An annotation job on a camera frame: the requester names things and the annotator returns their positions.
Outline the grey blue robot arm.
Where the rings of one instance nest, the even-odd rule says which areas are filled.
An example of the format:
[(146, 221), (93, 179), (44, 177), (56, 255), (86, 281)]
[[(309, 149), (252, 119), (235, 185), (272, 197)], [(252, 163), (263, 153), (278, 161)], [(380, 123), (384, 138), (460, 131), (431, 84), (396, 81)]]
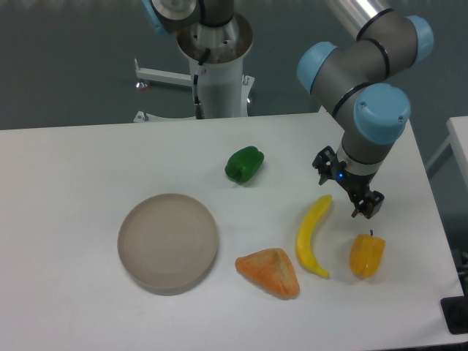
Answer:
[[(328, 7), (355, 43), (340, 50), (319, 42), (298, 63), (301, 85), (344, 131), (339, 148), (324, 148), (312, 165), (321, 181), (334, 180), (347, 192), (356, 214), (371, 218), (384, 200), (371, 180), (411, 113), (407, 95), (387, 79), (424, 60), (434, 35), (424, 19), (402, 17), (385, 1), (329, 1)], [(156, 33), (176, 35), (189, 61), (196, 118), (245, 116), (242, 69), (253, 32), (234, 3), (144, 1), (143, 9)]]

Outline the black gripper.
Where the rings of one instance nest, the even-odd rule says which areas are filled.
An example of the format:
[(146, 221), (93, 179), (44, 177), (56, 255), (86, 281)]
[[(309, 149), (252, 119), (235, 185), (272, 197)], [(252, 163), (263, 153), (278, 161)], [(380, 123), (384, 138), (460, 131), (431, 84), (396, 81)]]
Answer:
[(346, 162), (335, 158), (335, 152), (330, 146), (326, 146), (316, 155), (312, 167), (317, 170), (320, 176), (319, 184), (333, 179), (346, 191), (350, 201), (355, 206), (352, 212), (353, 218), (362, 214), (365, 218), (370, 219), (380, 210), (385, 196), (378, 191), (370, 190), (374, 173), (356, 175), (349, 172), (346, 168)]

